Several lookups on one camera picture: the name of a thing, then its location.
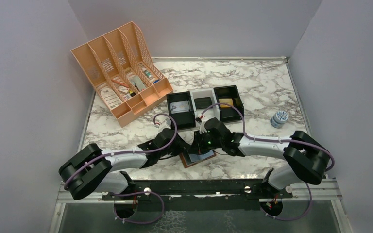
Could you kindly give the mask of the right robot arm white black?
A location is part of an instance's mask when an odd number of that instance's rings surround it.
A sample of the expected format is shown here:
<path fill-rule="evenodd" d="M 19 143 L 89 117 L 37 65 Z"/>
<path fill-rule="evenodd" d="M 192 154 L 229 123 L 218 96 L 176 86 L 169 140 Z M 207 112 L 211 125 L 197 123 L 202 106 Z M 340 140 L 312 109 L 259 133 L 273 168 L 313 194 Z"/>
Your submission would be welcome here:
<path fill-rule="evenodd" d="M 214 149 L 222 149 L 230 156 L 256 155 L 286 161 L 286 165 L 271 169 L 261 184 L 261 192 L 268 198 L 293 183 L 320 184 L 333 162 L 329 152 L 303 131 L 284 138 L 255 137 L 232 132 L 216 118 L 202 122 L 188 153 L 201 155 Z"/>

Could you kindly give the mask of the brown leather card holder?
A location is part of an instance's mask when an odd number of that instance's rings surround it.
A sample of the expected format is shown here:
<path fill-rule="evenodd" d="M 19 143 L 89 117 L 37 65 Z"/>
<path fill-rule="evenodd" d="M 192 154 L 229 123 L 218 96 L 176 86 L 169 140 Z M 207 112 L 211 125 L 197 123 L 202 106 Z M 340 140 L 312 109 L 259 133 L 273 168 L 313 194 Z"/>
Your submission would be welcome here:
<path fill-rule="evenodd" d="M 208 160 L 216 156 L 216 153 L 213 150 L 210 150 L 208 153 L 197 155 L 197 154 L 188 154 L 183 152 L 179 154 L 179 157 L 182 161 L 184 168 L 189 168 L 193 165 L 196 165 L 200 162 Z"/>

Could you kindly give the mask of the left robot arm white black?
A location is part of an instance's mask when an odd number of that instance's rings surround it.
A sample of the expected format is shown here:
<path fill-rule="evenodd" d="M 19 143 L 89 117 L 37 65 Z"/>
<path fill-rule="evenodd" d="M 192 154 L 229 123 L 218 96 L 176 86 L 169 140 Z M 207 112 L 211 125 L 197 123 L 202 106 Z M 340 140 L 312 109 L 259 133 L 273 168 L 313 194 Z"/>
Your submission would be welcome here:
<path fill-rule="evenodd" d="M 155 138 L 133 149 L 104 154 L 96 143 L 91 143 L 65 162 L 58 173 L 74 200 L 93 192 L 112 192 L 125 200 L 133 194 L 133 186 L 124 169 L 150 167 L 162 157 L 177 156 L 189 147 L 175 130 L 164 128 Z"/>

